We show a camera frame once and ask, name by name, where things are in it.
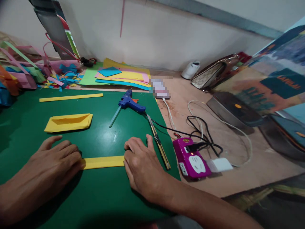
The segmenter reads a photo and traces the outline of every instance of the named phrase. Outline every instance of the finger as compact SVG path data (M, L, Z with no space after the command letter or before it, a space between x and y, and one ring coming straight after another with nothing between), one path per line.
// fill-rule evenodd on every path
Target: finger
M62 159L64 165L63 169L68 171L76 162L80 161L81 159L82 157L79 152L71 153Z
M62 149L58 152L58 154L60 158L64 158L74 152L79 152L78 147L75 144L69 145L68 147Z
M57 146L53 147L53 151L61 151L62 149L68 147L69 145L71 145L71 142L69 140L64 140L61 143L59 143Z
M56 141L59 141L60 139L62 139L62 137L63 137L62 135L58 135L58 136L52 136L52 137L47 138L46 140L43 141L43 143L39 147L38 151L44 151L44 150L51 149L53 143Z
M135 154L131 150L126 150L124 153L124 159L128 163L131 163L132 158L135 157Z
M149 134L147 134L146 137L147 137L147 148L150 150L155 150L153 147L153 137Z
M77 173L84 168L84 164L81 161L76 162L66 173L62 184L66 185Z
M125 150L130 149L132 152L134 152L136 154L136 153L139 153L142 151L141 148L143 146L141 146L141 145L143 145L145 147L145 145L141 139L132 137L127 142L125 142L124 149Z
M136 190L136 184L134 182L134 178L133 178L133 174L130 170L130 167L128 165L128 162L127 161L123 161L124 165L125 165L125 170L126 170L126 174L128 176L128 179L129 179L129 184L130 184L130 187L134 190Z

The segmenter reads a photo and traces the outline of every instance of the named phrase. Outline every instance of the blue glue gun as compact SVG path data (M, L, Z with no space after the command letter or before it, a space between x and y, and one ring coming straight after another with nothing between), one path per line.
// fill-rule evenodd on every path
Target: blue glue gun
M131 99L131 97L132 97L132 90L129 89L129 90L126 91L126 93L121 98L121 101L119 102L119 106L121 106L123 109L126 109L126 108L129 107L129 108L135 110L138 113L145 112L146 107L135 103Z
M126 108L129 107L129 108L135 110L138 113L144 113L145 112L146 107L141 106L141 105L135 103L131 99L131 97L132 97L132 90L129 89L128 91L126 91L126 93L121 98L121 101L119 102L119 108L117 109L117 111L115 112L113 118L111 119L109 128L112 127L112 125L113 125L115 119L117 118L121 108L126 109Z

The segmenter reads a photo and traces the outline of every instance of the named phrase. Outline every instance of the charger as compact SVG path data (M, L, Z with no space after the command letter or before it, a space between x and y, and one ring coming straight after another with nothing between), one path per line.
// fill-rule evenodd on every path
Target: charger
M228 159L221 157L213 160L206 161L208 167L210 168L211 172L224 172L227 170L232 170L233 167L228 161Z

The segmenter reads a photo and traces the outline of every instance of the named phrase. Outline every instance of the white cable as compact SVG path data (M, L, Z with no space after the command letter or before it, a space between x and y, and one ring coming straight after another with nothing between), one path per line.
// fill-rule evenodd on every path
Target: white cable
M204 103L204 102L200 102L200 101L198 101L198 100L191 100L191 101L189 101L188 102L188 104L187 104L187 107L188 107L188 109L189 109L189 111L190 111L190 113L193 115L193 113L191 112L191 110L190 110L190 107L189 107L189 104L191 103L191 102L199 102L199 103L202 103L202 104L204 104L205 106L206 106L206 104ZM230 127L232 127L232 128L234 128L234 129L236 129L236 130L238 130L239 132L241 132L247 139L248 139L248 141L249 141L249 146L250 146L250 150L249 150L249 156L248 156L248 159L247 159L247 161L246 162L244 162L243 164L241 164L241 165L235 165L235 164L232 164L232 163L230 163L232 166L234 166L234 167L242 167L242 166L244 166L245 164L248 164L250 161L251 161L251 159L252 159L252 156L253 156L253 149L252 149L252 142L251 142L251 140L250 140L250 138L248 137L248 135L246 134L246 133L244 133L242 130L240 130L240 129L238 129L237 127L235 127L235 126L233 126L233 125L231 125L231 124L229 124L229 123L227 123L227 122L225 122L225 121L223 121L223 120L221 120L221 119L219 119L218 117L216 117L216 116L214 116L211 112L209 112L208 110L206 110L208 113L210 113L214 118L216 118L217 120L219 120L220 122L222 122L222 123L224 123L224 124L227 124L228 126L230 126ZM202 122L200 121L200 120L197 120L197 122L200 122L200 131L201 131L201 133L203 133L203 131L202 131Z
M163 100L163 102L165 103L165 105L167 106L167 109L168 109L168 113L169 113L169 116L170 116L170 121L171 121L172 127L173 127L175 130L177 130L176 127L175 127L175 124L174 124L173 117L172 117L171 111L170 111L170 109L169 109L169 106L167 105L167 103L166 103L166 101L165 101L164 98L162 98L162 100Z

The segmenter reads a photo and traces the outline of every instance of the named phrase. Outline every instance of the black cable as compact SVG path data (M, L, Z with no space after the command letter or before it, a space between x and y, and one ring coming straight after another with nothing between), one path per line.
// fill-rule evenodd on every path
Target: black cable
M209 135L209 137L210 137L211 140L209 140L208 137L207 137L206 135L204 135L204 134L202 135L204 138L202 138L202 137L200 137L200 136L197 136L197 135L193 135L193 133L199 133L199 134L201 134L201 131L198 130L198 128L192 123L192 121L190 121L189 117L198 118L198 119L200 119L200 120L202 120L202 121L204 122L204 124L206 125L207 133L208 133L208 135ZM171 128L162 126L162 125L160 125L159 123L157 123L155 120L152 119L152 121L153 121L154 123L156 123L158 126L164 128L164 129L168 129L168 130L171 130L171 131L174 131L174 132L178 132L178 133L180 133L180 134L188 135L189 137L197 137L197 138L203 140L203 141L204 141L204 142L203 142L203 147L201 147L199 150L204 149L204 148L210 146L210 147L213 149L213 151L214 151L214 153L216 154L216 156L217 156L217 157L220 157L220 154L223 152L223 148L222 148L221 146L219 146L219 145L217 145L217 144L215 144L215 143L213 142L213 139L212 139L212 137L211 137L211 135L210 135L210 132L209 132L209 129L208 129L208 127L207 127L207 123L206 123L202 118L197 117L197 116L188 116L188 117L187 117L187 120L188 120L188 121L193 125L193 127L196 129L196 130L193 131L191 134L184 133L184 132L182 132L182 131L178 131L178 130L174 130L174 129L171 129ZM216 149L215 149L214 147L219 148L219 149L220 149L220 152L217 153L217 151L216 151Z

